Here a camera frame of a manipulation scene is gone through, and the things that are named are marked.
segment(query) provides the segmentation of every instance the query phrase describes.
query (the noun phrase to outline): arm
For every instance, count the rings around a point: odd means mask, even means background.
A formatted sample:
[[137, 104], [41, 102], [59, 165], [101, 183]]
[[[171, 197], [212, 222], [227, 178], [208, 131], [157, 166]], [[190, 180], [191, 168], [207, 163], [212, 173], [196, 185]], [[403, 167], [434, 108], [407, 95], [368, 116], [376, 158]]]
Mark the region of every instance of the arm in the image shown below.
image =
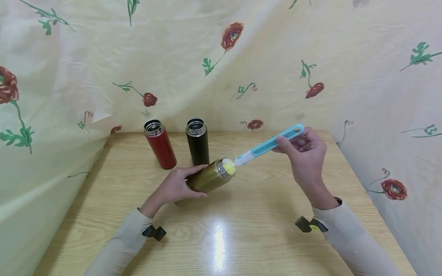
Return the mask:
[[328, 228], [325, 240], [338, 252], [355, 276], [400, 276], [385, 251], [371, 238], [345, 202], [339, 204], [325, 185], [314, 194], [316, 200], [329, 202], [327, 207], [312, 204], [314, 218]]
[[85, 276], [119, 276], [132, 258], [143, 247], [146, 237], [142, 232], [152, 225], [153, 217], [166, 203], [185, 198], [203, 198], [205, 193], [192, 191], [185, 178], [206, 165], [173, 169], [146, 202], [133, 210], [123, 221], [117, 233], [107, 242], [101, 253], [85, 272]]
[[290, 159], [293, 177], [309, 199], [315, 219], [328, 228], [326, 241], [338, 252], [355, 276], [400, 276], [398, 269], [362, 227], [345, 203], [340, 204], [322, 181], [327, 146], [309, 127], [288, 141], [277, 138], [275, 152]]

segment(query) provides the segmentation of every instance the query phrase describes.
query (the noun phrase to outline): red thermos bottle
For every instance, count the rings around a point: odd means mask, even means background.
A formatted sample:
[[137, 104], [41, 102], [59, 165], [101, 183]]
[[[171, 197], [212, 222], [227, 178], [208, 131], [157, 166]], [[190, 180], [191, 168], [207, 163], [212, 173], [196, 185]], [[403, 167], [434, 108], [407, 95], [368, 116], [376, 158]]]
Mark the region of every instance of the red thermos bottle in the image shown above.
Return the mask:
[[146, 136], [153, 153], [164, 170], [170, 170], [176, 165], [175, 153], [170, 144], [166, 128], [159, 120], [149, 120], [144, 124]]

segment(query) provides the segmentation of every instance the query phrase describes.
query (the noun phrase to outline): floral fabric backdrop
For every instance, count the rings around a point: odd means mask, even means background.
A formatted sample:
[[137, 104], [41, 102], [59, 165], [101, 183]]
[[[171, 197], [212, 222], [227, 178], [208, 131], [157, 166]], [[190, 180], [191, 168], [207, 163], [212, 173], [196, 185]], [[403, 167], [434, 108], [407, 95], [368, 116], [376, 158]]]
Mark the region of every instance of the floral fabric backdrop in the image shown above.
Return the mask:
[[210, 131], [331, 131], [416, 272], [440, 275], [441, 9], [2, 1], [2, 271], [32, 273], [109, 135], [200, 117]]

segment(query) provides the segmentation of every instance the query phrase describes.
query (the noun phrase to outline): thermos bottle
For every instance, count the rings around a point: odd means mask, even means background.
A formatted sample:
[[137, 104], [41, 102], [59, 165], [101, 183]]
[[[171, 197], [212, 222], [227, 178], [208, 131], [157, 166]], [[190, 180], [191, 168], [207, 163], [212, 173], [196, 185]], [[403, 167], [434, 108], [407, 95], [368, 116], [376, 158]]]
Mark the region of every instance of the thermos bottle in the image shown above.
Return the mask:
[[186, 127], [187, 142], [194, 166], [210, 164], [207, 127], [199, 118], [190, 119]]
[[[189, 175], [186, 181], [187, 186], [196, 192], [203, 193], [209, 193], [223, 186], [235, 176], [235, 171], [233, 171], [233, 174], [229, 174], [225, 169], [224, 165], [226, 163], [231, 165], [232, 161], [228, 158], [217, 159], [201, 171]], [[180, 205], [184, 201], [187, 200], [178, 201], [176, 204]]]
[[159, 120], [149, 120], [144, 124], [144, 135], [160, 167], [164, 170], [175, 167], [176, 157], [164, 125]]

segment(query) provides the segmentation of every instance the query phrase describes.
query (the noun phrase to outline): black clip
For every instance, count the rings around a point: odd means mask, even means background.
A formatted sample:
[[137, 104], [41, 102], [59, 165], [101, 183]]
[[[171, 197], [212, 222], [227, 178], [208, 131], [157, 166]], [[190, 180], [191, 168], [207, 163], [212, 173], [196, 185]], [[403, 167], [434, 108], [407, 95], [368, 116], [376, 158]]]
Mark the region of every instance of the black clip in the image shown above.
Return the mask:
[[325, 227], [320, 221], [312, 219], [308, 221], [304, 216], [301, 216], [296, 220], [295, 225], [303, 232], [310, 233], [313, 230], [319, 230], [321, 232], [327, 232], [328, 228]]
[[164, 236], [167, 234], [167, 232], [160, 226], [157, 229], [153, 227], [153, 225], [146, 228], [146, 230], [143, 231], [142, 235], [145, 237], [152, 237], [156, 239], [157, 241], [160, 241], [164, 238]]

